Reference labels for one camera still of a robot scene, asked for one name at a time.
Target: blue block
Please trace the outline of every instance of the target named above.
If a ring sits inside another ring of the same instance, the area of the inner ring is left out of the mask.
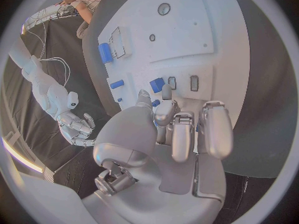
[[[162,90],[163,85],[165,85],[163,78],[157,78],[150,82],[150,86],[154,93],[160,92]]]
[[[102,62],[104,64],[113,61],[111,51],[110,51],[110,47],[109,47],[108,43],[102,43],[98,46],[98,48],[99,48],[99,52],[100,52],[100,55],[101,55],[101,58],[102,58]]]
[[[160,105],[160,101],[159,100],[155,100],[154,102],[152,102],[152,106],[153,107],[157,107],[158,105]]]
[[[123,86],[125,84],[125,82],[123,80],[120,81],[116,81],[114,83],[110,84],[111,89],[115,89],[117,87]]]

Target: person's leg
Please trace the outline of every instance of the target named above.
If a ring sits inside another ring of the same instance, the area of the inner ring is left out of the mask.
[[[77,30],[77,37],[79,39],[82,39],[84,37],[84,34],[86,32],[86,30],[88,29],[88,23],[86,21],[84,21],[78,28]]]

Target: round hole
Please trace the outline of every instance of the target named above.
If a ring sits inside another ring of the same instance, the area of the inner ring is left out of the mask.
[[[158,13],[161,16],[164,16],[166,14],[168,14],[170,12],[170,5],[168,3],[162,3],[159,7],[158,7]]]
[[[154,34],[150,35],[150,36],[149,36],[149,40],[150,40],[150,41],[155,41],[155,35],[154,35]]]

